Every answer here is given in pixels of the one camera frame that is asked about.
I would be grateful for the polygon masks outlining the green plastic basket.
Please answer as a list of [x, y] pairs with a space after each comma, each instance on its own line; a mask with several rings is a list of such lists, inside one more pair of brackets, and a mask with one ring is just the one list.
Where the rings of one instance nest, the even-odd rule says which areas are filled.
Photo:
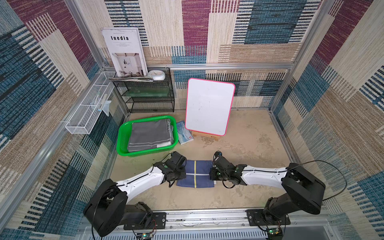
[[128, 121], [118, 132], [116, 150], [123, 157], [137, 157], [172, 150], [178, 143], [177, 123], [172, 116]]

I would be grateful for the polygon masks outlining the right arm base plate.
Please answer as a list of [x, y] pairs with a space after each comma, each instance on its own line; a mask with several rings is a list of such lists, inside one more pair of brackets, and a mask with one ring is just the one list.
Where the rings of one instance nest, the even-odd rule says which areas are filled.
[[278, 218], [264, 209], [246, 210], [247, 218], [250, 226], [277, 226], [290, 225], [291, 221], [288, 216]]

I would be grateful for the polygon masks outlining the wooden whiteboard easel stand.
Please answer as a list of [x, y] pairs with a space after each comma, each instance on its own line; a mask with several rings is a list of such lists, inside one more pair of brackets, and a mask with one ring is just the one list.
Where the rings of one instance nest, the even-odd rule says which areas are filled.
[[197, 132], [197, 131], [192, 131], [192, 135], [193, 136], [200, 136], [200, 137], [204, 137], [204, 138], [214, 139], [215, 141], [218, 141], [221, 138], [220, 136], [217, 136], [217, 135], [201, 133], [201, 132]]

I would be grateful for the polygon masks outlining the navy blue pillowcase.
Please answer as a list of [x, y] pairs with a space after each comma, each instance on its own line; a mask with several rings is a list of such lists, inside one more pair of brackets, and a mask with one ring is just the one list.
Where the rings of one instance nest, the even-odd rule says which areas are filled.
[[178, 180], [177, 186], [195, 189], [213, 188], [215, 183], [210, 177], [212, 167], [211, 161], [187, 160], [185, 163], [186, 178]]

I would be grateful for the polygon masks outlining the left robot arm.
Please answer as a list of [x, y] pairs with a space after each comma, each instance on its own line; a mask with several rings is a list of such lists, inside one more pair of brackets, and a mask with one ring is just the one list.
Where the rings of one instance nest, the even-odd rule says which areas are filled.
[[102, 182], [83, 210], [91, 224], [92, 236], [103, 238], [118, 226], [123, 226], [124, 230], [142, 231], [136, 236], [142, 240], [148, 236], [146, 231], [154, 234], [156, 230], [164, 229], [165, 213], [155, 213], [143, 202], [135, 205], [128, 202], [153, 187], [163, 183], [172, 187], [176, 181], [185, 179], [186, 160], [178, 152], [172, 152], [147, 171], [130, 179], [118, 182], [107, 179]]

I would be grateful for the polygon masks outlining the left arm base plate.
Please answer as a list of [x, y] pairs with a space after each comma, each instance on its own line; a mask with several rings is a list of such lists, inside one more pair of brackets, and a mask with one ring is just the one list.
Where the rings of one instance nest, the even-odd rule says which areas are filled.
[[166, 223], [167, 213], [155, 212], [150, 217], [145, 217], [144, 220], [137, 219], [130, 221], [128, 224], [124, 225], [124, 230], [163, 230], [166, 228]]

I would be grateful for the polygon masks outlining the magazines on shelf top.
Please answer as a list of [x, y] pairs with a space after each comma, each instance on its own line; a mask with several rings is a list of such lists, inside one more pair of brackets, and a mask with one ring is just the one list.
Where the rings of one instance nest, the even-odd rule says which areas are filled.
[[114, 82], [149, 82], [152, 83], [154, 80], [152, 77], [125, 77], [125, 78], [109, 78], [110, 81]]

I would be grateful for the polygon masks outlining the blue paperback book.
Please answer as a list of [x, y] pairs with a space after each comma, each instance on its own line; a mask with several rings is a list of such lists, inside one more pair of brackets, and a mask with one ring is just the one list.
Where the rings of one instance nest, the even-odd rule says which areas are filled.
[[194, 140], [193, 135], [185, 126], [185, 121], [177, 122], [177, 131], [179, 136], [179, 143], [181, 145], [184, 145]]

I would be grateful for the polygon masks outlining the pink framed whiteboard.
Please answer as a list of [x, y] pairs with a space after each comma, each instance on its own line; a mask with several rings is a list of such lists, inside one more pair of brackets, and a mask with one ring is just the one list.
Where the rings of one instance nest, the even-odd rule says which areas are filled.
[[194, 132], [224, 136], [228, 128], [235, 90], [233, 83], [189, 79], [186, 128]]

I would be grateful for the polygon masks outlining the grey striped pillowcase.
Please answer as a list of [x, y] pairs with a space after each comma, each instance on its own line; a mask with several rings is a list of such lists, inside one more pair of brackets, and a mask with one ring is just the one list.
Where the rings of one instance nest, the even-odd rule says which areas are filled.
[[170, 119], [132, 124], [128, 152], [167, 147], [174, 143], [173, 126]]

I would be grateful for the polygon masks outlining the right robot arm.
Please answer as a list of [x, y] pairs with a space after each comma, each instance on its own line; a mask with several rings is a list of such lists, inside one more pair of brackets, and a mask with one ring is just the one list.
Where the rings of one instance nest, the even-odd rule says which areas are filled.
[[321, 212], [325, 184], [299, 164], [286, 168], [266, 169], [248, 165], [233, 165], [217, 151], [213, 157], [210, 178], [230, 182], [234, 186], [261, 185], [283, 189], [285, 194], [269, 198], [262, 217], [266, 223], [282, 220], [286, 215], [304, 211], [312, 215]]

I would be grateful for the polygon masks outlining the white Inedia poster board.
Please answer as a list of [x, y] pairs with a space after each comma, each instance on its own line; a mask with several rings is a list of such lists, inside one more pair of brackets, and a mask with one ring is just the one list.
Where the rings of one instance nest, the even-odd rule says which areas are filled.
[[148, 74], [138, 28], [103, 28], [102, 35], [117, 76], [145, 77]]

